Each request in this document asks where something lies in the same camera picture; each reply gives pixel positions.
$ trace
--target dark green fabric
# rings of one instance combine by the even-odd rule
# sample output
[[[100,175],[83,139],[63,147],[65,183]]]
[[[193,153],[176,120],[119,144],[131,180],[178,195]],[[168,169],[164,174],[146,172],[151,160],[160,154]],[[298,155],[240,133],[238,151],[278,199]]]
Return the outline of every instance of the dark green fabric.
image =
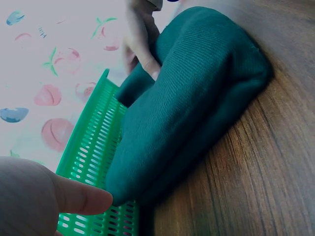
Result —
[[[151,47],[156,82],[137,65],[117,99],[128,107],[106,177],[118,206],[149,203],[210,148],[264,89],[272,67],[229,18],[190,8]]]

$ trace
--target patterned background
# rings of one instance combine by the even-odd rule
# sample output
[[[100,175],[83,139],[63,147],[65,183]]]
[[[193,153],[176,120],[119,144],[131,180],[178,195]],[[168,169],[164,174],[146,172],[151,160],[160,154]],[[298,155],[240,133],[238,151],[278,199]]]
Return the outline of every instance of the patterned background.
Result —
[[[55,171],[104,69],[120,85],[121,0],[22,0],[0,9],[0,155]],[[178,3],[156,13],[160,31]]]

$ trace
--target green plastic basket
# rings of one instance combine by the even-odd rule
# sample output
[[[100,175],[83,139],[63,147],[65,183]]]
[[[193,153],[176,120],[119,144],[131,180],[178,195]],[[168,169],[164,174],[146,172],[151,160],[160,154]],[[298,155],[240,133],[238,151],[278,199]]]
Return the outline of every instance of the green plastic basket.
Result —
[[[105,70],[91,94],[63,153],[57,174],[99,188],[121,140],[126,108],[115,98],[118,87]],[[112,206],[100,215],[60,214],[58,230],[65,236],[137,236],[139,208],[135,202]]]

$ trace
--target peach illustration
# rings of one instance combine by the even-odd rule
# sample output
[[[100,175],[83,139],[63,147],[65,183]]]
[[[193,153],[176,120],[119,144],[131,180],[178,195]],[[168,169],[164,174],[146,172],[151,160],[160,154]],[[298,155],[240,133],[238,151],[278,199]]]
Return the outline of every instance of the peach illustration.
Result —
[[[76,74],[81,67],[80,54],[73,48],[57,50],[54,48],[49,56],[49,62],[43,64],[49,67],[54,75],[59,74]]]
[[[18,43],[22,49],[28,48],[32,43],[32,36],[29,33],[22,33],[15,37],[14,42]]]
[[[61,101],[61,92],[53,85],[43,85],[34,97],[34,103],[38,106],[57,106]]]
[[[86,103],[92,94],[95,85],[96,83],[94,82],[77,84],[75,87],[75,94],[81,99],[83,103]]]
[[[116,18],[108,18],[101,21],[99,18],[96,19],[98,26],[94,31],[92,38],[99,41],[101,47],[106,51],[115,51],[119,49],[119,37],[117,31]]]
[[[48,120],[41,131],[44,143],[52,150],[62,152],[71,136],[74,125],[63,118]]]

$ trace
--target green leaf illustration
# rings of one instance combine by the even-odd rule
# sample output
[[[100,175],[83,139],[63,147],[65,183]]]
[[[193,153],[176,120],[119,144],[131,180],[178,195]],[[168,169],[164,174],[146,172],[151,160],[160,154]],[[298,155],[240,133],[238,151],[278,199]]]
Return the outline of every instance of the green leaf illustration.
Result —
[[[54,75],[58,76],[53,65],[51,65],[50,70],[54,73]]]
[[[110,17],[110,18],[106,19],[105,21],[103,21],[103,23],[109,22],[109,21],[113,21],[113,20],[116,20],[116,19],[117,18],[115,18],[115,17]]]
[[[20,155],[14,153],[12,150],[10,150],[10,156],[13,156],[13,157],[20,157]]]
[[[96,18],[96,22],[98,23],[98,24],[102,24],[102,21],[97,17]]]
[[[45,62],[45,63],[43,63],[42,66],[44,66],[44,67],[50,67],[50,66],[51,66],[51,62]]]
[[[100,26],[101,26],[101,25],[98,25],[98,26],[96,27],[96,30],[93,32],[91,39],[95,37],[95,35],[96,35],[97,31],[98,31],[98,28],[99,28]]]
[[[97,17],[96,21],[97,21],[97,23],[98,23],[98,26],[96,27],[96,30],[93,32],[91,39],[95,37],[95,35],[97,34],[98,29],[99,29],[104,23],[109,22],[109,21],[113,21],[113,20],[116,20],[116,19],[117,19],[117,18],[110,17],[110,18],[107,18],[106,20],[104,20],[104,21],[102,22],[102,21]]]
[[[56,53],[56,50],[57,50],[57,47],[54,48],[53,52],[52,52],[51,55],[49,56],[49,61],[50,61],[50,62],[53,61],[54,55],[55,55],[55,53]]]

